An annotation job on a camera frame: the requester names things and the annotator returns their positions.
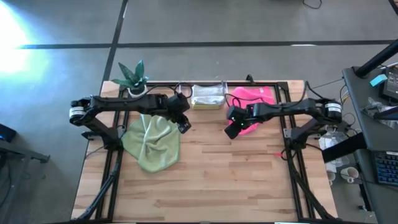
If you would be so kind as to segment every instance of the white cup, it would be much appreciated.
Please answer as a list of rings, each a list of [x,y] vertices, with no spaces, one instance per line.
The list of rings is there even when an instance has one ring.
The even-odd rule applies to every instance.
[[[336,174],[334,172],[327,171],[329,185],[333,185],[333,181],[336,179]]]
[[[347,167],[340,171],[341,178],[347,180],[349,184],[354,182],[354,179],[359,177],[359,172],[354,167]]]

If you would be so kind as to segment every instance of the potted plant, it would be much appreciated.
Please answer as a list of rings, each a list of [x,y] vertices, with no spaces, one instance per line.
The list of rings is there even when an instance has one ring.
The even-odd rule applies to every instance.
[[[143,95],[147,91],[146,83],[148,81],[148,77],[144,76],[144,62],[142,60],[138,62],[135,73],[120,62],[119,67],[126,79],[120,80],[115,78],[112,82],[125,86],[133,98]]]

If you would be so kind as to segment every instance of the artificial plant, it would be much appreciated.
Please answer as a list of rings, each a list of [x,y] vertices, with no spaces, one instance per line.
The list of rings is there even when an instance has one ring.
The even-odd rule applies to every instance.
[[[145,84],[148,81],[148,77],[144,76],[144,62],[142,60],[138,62],[135,73],[133,73],[130,69],[128,69],[120,62],[119,67],[122,70],[122,73],[126,79],[120,80],[115,78],[112,80],[112,82],[130,88],[133,94],[142,93],[145,89]]]

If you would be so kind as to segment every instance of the white pot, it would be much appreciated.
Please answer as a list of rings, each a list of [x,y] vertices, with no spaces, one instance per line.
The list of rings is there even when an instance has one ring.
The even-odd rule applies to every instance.
[[[142,93],[138,94],[138,95],[132,94],[131,91],[130,91],[130,88],[127,88],[127,90],[129,91],[129,94],[130,94],[131,98],[137,98],[137,97],[140,97],[140,96],[144,95],[148,91],[148,88],[147,88],[147,85],[145,85],[144,86],[144,91]]]

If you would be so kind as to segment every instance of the blue object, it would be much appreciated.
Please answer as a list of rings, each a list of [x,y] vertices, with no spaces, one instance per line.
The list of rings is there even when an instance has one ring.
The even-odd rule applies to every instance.
[[[380,184],[398,186],[398,153],[376,152],[377,181]]]
[[[378,75],[378,76],[376,76],[375,78],[372,79],[371,85],[372,85],[373,87],[375,87],[375,86],[377,86],[378,84],[380,84],[380,83],[382,83],[382,82],[384,82],[384,81],[386,81],[386,80],[387,80],[386,75],[385,75],[385,74],[381,74],[381,75]]]

